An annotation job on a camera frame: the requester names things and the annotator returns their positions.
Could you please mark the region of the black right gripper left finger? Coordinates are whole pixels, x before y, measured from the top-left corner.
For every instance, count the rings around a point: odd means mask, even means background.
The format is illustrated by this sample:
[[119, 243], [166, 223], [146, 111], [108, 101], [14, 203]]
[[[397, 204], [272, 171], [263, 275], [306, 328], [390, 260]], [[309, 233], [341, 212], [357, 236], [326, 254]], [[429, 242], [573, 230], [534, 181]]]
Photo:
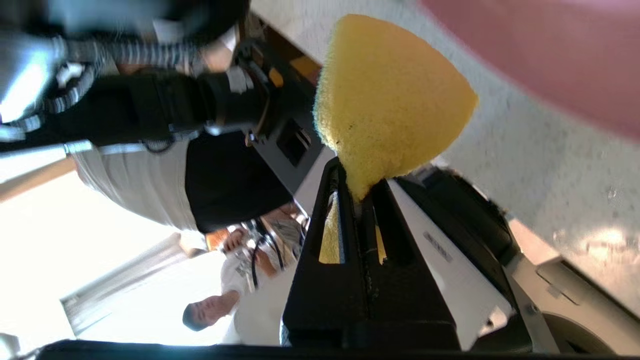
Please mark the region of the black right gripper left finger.
[[[329, 198], [337, 194], [337, 264], [320, 262]], [[282, 314], [284, 347], [340, 349], [352, 344], [355, 326], [368, 310], [359, 254], [354, 201], [338, 158], [327, 162], [320, 178], [310, 226]]]

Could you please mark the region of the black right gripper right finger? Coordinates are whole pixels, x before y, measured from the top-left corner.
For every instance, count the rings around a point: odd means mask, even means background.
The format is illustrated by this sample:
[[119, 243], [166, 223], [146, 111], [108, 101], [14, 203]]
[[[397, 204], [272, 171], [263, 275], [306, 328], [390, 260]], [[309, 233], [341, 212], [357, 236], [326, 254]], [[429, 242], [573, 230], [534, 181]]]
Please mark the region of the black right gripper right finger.
[[457, 324], [386, 180], [362, 202], [359, 258], [365, 319], [358, 345], [388, 350], [458, 350]]

